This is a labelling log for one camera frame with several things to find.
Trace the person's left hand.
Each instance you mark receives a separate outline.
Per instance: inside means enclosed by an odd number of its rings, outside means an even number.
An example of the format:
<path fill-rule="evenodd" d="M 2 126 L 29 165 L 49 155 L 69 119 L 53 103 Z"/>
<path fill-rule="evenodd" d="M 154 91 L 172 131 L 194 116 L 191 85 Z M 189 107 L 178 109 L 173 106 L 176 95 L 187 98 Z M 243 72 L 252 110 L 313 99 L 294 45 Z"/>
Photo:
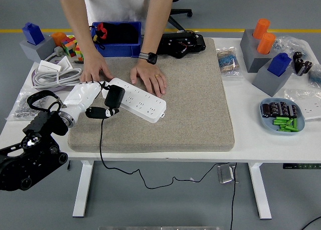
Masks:
<path fill-rule="evenodd" d="M 138 77 L 141 78 L 149 93 L 154 93 L 159 98 L 166 93 L 167 79 L 157 65 L 142 59 L 138 60 L 130 70 L 131 83 L 136 84 Z"/>

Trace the person's right hand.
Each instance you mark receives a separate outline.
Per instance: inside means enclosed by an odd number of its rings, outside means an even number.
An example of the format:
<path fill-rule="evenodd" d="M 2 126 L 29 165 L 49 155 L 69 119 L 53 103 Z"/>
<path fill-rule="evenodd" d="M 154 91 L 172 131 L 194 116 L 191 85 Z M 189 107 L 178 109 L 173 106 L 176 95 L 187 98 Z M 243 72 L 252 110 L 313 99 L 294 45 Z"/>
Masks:
<path fill-rule="evenodd" d="M 86 52 L 84 56 L 84 68 L 80 82 L 101 81 L 100 73 L 107 79 L 113 79 L 105 59 L 98 51 Z"/>

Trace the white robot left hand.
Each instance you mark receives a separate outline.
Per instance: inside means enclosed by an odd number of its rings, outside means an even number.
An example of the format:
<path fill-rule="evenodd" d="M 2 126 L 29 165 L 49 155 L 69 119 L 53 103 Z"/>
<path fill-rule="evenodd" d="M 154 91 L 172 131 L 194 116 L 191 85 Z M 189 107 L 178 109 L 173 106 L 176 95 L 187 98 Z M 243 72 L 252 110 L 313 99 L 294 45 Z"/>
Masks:
<path fill-rule="evenodd" d="M 93 107 L 93 101 L 103 89 L 107 91 L 105 98 L 107 108 Z M 76 122 L 81 113 L 85 113 L 92 119 L 107 119 L 119 112 L 124 93 L 125 90 L 122 87 L 106 82 L 78 84 L 65 99 L 65 107 L 60 111 L 60 116 L 72 122 Z"/>

